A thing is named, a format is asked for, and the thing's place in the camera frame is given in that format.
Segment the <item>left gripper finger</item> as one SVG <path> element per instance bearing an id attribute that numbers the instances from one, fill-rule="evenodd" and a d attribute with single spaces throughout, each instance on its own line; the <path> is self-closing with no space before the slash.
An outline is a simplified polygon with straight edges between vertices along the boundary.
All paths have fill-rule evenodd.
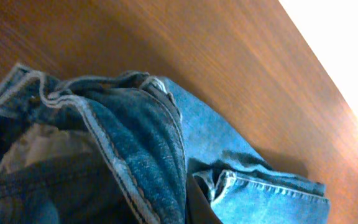
<path id="1" fill-rule="evenodd" d="M 191 174 L 186 179 L 186 224 L 222 224 Z"/>

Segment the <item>blue denim jeans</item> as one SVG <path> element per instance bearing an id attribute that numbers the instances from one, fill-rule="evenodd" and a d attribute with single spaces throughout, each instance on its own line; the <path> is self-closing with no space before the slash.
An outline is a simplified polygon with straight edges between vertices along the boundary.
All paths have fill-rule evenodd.
<path id="1" fill-rule="evenodd" d="M 186 223 L 188 174 L 222 223 L 328 220 L 323 184 L 274 170 L 167 78 L 17 64 L 0 84 L 0 223 Z"/>

